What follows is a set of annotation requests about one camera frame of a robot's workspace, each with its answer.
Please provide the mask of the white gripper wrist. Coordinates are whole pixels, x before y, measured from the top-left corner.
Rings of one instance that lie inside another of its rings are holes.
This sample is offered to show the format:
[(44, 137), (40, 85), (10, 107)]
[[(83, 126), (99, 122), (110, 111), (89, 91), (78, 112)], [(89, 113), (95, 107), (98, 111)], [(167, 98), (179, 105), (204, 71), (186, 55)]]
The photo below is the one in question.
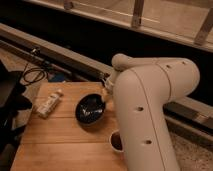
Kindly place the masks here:
[(102, 89), (102, 101), (107, 102), (108, 101), (108, 93), (112, 94), (113, 93), (113, 87), (115, 84), (117, 78), (117, 72), (113, 71), (109, 77), (106, 78), (106, 81), (104, 83), (105, 88)]

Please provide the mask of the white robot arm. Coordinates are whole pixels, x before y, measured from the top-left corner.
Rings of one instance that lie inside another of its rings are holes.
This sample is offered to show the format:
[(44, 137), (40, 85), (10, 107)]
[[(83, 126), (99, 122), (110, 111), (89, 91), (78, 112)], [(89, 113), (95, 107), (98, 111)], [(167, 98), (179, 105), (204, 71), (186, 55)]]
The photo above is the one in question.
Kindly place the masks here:
[(180, 171), (163, 105), (193, 92), (199, 69), (187, 58), (117, 54), (105, 87), (113, 95), (128, 171)]

